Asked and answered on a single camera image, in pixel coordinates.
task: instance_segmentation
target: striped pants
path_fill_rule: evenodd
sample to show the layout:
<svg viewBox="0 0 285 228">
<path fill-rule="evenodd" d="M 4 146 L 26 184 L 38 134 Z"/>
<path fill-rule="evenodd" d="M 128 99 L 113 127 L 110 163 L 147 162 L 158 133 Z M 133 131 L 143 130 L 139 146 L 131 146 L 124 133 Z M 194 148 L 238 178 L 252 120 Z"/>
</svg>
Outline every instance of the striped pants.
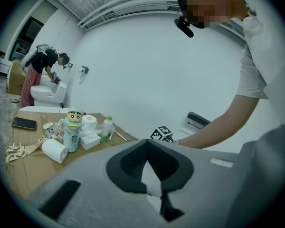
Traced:
<svg viewBox="0 0 285 228">
<path fill-rule="evenodd" d="M 22 88 L 21 103 L 23 107 L 34 105 L 34 99 L 30 95 L 30 88 L 32 86 L 38 86 L 40 84 L 42 73 L 37 73 L 32 64 L 29 65 L 27 76 Z"/>
</svg>

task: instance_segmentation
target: bag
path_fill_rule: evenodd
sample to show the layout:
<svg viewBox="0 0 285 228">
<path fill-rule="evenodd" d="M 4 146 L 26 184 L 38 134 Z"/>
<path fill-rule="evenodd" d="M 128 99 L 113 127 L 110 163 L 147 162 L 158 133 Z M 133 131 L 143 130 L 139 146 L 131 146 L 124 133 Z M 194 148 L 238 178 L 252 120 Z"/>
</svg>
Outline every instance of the bag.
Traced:
<svg viewBox="0 0 285 228">
<path fill-rule="evenodd" d="M 35 48 L 33 48 L 32 50 L 30 50 L 22 59 L 20 67 L 21 68 L 25 68 L 28 67 L 30 65 L 30 59 L 35 56 L 37 53 L 42 52 L 45 55 L 47 55 L 45 53 L 46 50 L 51 49 L 53 51 L 56 52 L 56 49 L 54 49 L 52 46 L 48 45 L 48 44 L 42 44 L 42 45 L 38 45 Z"/>
</svg>

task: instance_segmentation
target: smartphone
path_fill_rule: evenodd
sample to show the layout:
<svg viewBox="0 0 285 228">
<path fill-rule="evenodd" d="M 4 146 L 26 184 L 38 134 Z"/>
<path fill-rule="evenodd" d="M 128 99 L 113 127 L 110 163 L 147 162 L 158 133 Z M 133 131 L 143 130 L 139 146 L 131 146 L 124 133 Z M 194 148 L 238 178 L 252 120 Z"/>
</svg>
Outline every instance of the smartphone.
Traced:
<svg viewBox="0 0 285 228">
<path fill-rule="evenodd" d="M 36 130 L 37 122 L 29 119 L 15 117 L 13 120 L 13 127 L 23 128 L 26 130 Z"/>
</svg>

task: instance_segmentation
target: cartoon character bottle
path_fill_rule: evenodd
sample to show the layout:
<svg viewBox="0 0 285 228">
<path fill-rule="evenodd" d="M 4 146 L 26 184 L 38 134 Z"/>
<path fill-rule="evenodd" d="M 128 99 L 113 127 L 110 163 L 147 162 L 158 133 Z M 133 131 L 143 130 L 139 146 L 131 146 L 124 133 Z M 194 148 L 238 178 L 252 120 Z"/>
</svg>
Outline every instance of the cartoon character bottle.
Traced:
<svg viewBox="0 0 285 228">
<path fill-rule="evenodd" d="M 63 135 L 63 144 L 69 152 L 75 152 L 78 149 L 79 132 L 82 127 L 82 116 L 84 112 L 77 107 L 70 108 L 64 120 L 65 128 Z"/>
</svg>

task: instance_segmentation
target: white toilet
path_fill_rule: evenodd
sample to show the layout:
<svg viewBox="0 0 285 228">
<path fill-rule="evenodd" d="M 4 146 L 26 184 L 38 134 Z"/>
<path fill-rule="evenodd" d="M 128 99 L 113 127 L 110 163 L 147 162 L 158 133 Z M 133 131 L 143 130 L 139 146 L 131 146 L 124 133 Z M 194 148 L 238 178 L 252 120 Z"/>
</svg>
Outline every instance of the white toilet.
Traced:
<svg viewBox="0 0 285 228">
<path fill-rule="evenodd" d="M 54 89 L 56 87 L 56 84 L 52 83 L 49 76 L 46 74 L 42 74 L 39 85 L 47 86 L 47 87 L 50 87 L 52 89 Z"/>
<path fill-rule="evenodd" d="M 60 107 L 67 92 L 67 85 L 59 82 L 53 88 L 36 85 L 30 89 L 30 94 L 34 98 L 35 106 L 54 106 Z"/>
</svg>

